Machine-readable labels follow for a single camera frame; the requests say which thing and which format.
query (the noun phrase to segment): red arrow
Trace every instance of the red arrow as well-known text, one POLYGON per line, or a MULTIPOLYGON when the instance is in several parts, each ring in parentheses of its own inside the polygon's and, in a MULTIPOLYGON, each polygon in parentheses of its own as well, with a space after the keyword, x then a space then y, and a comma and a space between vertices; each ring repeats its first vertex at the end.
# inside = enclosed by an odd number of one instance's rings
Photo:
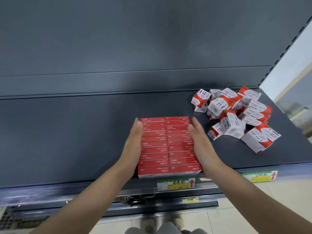
POLYGON ((193 179, 190 180, 190 187, 193 187, 193 184, 195 183, 195 181, 193 179))
POLYGON ((271 180, 273 181, 275 177, 276 177, 276 173, 273 172, 273 173, 272 173, 272 179, 271 179, 271 180))

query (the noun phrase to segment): white wall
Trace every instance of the white wall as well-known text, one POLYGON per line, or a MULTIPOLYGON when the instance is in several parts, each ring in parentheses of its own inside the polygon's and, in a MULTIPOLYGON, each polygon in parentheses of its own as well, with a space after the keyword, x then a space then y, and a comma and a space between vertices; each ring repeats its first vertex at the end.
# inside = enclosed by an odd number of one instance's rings
POLYGON ((277 63, 260 88, 274 101, 312 62, 312 22, 277 63))

